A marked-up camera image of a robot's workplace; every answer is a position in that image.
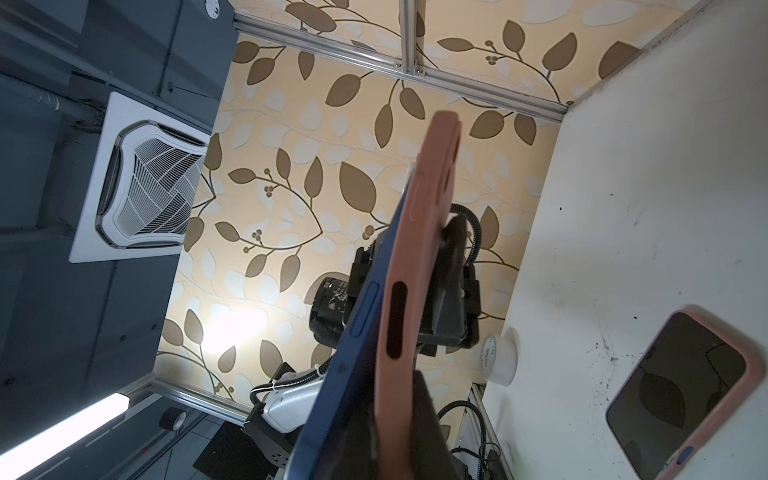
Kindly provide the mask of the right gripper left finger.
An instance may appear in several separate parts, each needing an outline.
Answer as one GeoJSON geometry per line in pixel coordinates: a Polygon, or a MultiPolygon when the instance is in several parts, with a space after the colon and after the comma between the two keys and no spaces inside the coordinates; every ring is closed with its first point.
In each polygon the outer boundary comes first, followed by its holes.
{"type": "Polygon", "coordinates": [[[377,479],[378,433],[373,400],[361,399],[340,432],[339,442],[330,454],[330,479],[377,479]]]}

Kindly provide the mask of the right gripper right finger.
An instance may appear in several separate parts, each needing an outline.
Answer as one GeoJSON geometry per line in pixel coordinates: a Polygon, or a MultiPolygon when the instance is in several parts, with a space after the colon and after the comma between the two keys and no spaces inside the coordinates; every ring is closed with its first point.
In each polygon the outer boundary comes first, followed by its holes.
{"type": "Polygon", "coordinates": [[[411,464],[414,479],[459,480],[466,477],[449,453],[433,401],[420,371],[413,373],[411,464]]]}

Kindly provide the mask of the blue phone black screen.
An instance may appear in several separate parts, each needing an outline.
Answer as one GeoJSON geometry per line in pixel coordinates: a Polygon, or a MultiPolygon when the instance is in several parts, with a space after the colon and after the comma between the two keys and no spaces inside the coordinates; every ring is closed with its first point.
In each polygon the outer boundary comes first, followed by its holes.
{"type": "MultiPolygon", "coordinates": [[[[339,442],[351,409],[365,398],[374,399],[375,367],[387,273],[412,180],[399,201],[392,224],[375,247],[372,264],[351,311],[322,387],[291,454],[287,479],[330,479],[330,454],[339,442]]],[[[383,441],[378,433],[378,478],[383,441]]]]}

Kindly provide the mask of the pink phone case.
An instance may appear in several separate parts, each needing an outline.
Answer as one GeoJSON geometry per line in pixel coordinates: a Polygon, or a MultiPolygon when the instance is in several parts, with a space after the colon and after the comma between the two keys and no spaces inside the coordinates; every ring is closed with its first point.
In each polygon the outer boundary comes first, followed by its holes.
{"type": "Polygon", "coordinates": [[[383,441],[380,479],[410,479],[416,345],[441,231],[453,197],[458,114],[434,114],[411,172],[387,273],[375,370],[374,416],[383,441]]]}

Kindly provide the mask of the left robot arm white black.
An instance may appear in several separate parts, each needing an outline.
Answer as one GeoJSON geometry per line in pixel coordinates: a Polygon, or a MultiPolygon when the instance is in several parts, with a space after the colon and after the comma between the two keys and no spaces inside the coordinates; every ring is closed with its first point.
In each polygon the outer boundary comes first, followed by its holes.
{"type": "MultiPolygon", "coordinates": [[[[477,216],[462,205],[452,204],[450,212],[454,217],[443,229],[417,343],[417,352],[429,357],[436,356],[440,346],[452,353],[479,341],[481,295],[474,262],[480,252],[482,227],[477,216]]],[[[338,345],[380,243],[376,239],[370,247],[357,250],[349,277],[326,275],[310,289],[309,326],[321,345],[338,345]]],[[[251,390],[253,409],[243,430],[274,465],[287,465],[330,363],[327,359],[297,372],[283,362],[269,383],[251,390]]]]}

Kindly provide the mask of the middle phone in pink case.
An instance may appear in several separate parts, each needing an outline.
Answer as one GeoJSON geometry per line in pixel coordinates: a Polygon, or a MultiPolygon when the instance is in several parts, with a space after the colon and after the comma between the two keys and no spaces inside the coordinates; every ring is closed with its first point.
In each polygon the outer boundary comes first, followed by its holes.
{"type": "Polygon", "coordinates": [[[762,382],[757,345],[726,323],[677,310],[605,418],[640,479],[673,479],[762,382]]]}

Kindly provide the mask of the white tape roll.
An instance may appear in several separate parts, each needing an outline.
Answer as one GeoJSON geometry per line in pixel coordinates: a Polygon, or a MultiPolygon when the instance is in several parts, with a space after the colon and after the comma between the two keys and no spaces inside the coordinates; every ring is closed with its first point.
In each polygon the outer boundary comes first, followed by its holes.
{"type": "Polygon", "coordinates": [[[513,341],[498,335],[489,335],[483,342],[480,367],[487,382],[510,386],[518,366],[518,350],[513,341]]]}

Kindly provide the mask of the ceiling air conditioner vent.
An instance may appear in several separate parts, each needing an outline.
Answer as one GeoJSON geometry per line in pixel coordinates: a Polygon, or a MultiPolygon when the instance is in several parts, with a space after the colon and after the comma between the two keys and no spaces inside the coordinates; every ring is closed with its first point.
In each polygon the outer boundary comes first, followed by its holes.
{"type": "Polygon", "coordinates": [[[110,94],[72,263],[178,255],[210,136],[110,94]]]}

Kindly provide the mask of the ceiling light strip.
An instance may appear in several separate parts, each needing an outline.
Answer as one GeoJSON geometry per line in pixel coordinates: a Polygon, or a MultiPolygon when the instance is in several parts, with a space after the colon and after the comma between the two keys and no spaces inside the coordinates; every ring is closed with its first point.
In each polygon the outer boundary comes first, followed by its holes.
{"type": "Polygon", "coordinates": [[[123,415],[129,404],[128,396],[114,393],[4,452],[1,455],[1,478],[21,478],[123,415]]]}

